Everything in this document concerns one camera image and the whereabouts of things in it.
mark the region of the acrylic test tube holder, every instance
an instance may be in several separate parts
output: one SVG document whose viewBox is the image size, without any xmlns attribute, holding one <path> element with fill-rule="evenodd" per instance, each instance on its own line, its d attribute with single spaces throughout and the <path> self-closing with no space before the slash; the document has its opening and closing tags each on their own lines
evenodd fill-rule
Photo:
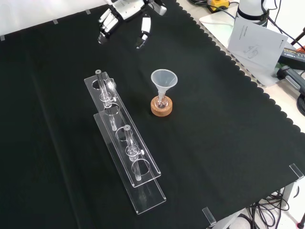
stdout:
<svg viewBox="0 0 305 229">
<path fill-rule="evenodd" d="M 136 213 L 165 202 L 156 180 L 161 172 L 118 95 L 114 80 L 97 70 L 85 83 L 99 111 L 95 121 Z"/>
</svg>

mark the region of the white paper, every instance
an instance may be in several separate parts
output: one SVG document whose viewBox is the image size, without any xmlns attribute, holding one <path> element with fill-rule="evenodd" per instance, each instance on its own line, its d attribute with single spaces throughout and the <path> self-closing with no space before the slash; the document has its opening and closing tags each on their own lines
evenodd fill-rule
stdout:
<svg viewBox="0 0 305 229">
<path fill-rule="evenodd" d="M 282 54 L 287 38 L 265 27 L 236 18 L 228 50 L 271 71 Z"/>
</svg>

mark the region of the round wooden stand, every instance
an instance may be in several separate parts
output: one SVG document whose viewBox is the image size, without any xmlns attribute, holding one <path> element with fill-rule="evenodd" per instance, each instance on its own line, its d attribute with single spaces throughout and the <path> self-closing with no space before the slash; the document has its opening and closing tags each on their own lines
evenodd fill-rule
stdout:
<svg viewBox="0 0 305 229">
<path fill-rule="evenodd" d="M 159 117 L 164 117 L 164 116 L 167 116 L 169 115 L 171 112 L 172 112 L 172 109 L 173 109 L 173 102 L 172 100 L 166 96 L 167 100 L 168 100 L 168 106 L 166 108 L 158 108 L 155 106 L 154 104 L 154 101 L 156 100 L 157 96 L 154 97 L 151 101 L 151 110 L 152 110 L 152 113 L 156 116 L 159 116 Z"/>
</svg>

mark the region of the clear funnel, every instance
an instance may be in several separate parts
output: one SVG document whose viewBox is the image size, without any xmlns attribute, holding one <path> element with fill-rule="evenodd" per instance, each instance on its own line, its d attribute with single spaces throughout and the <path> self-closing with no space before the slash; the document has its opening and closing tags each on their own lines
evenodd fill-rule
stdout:
<svg viewBox="0 0 305 229">
<path fill-rule="evenodd" d="M 165 108 L 168 105 L 165 92 L 177 84 L 178 77 L 170 70 L 158 69 L 152 73 L 152 82 L 158 88 L 159 93 L 155 101 L 155 106 L 158 108 Z"/>
</svg>

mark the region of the robotic arm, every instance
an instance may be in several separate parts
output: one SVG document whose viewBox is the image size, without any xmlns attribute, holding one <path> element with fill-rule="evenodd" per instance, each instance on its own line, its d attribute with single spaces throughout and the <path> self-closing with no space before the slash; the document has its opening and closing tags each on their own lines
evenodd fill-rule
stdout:
<svg viewBox="0 0 305 229">
<path fill-rule="evenodd" d="M 139 14 L 143 14 L 141 34 L 136 43 L 136 48 L 141 48 L 150 33 L 151 18 L 147 13 L 143 13 L 146 5 L 149 5 L 155 12 L 163 16 L 166 7 L 162 0 L 117 0 L 112 2 L 106 0 L 109 9 L 100 17 L 100 35 L 98 42 L 104 44 L 115 29 L 124 21 L 129 21 Z"/>
</svg>

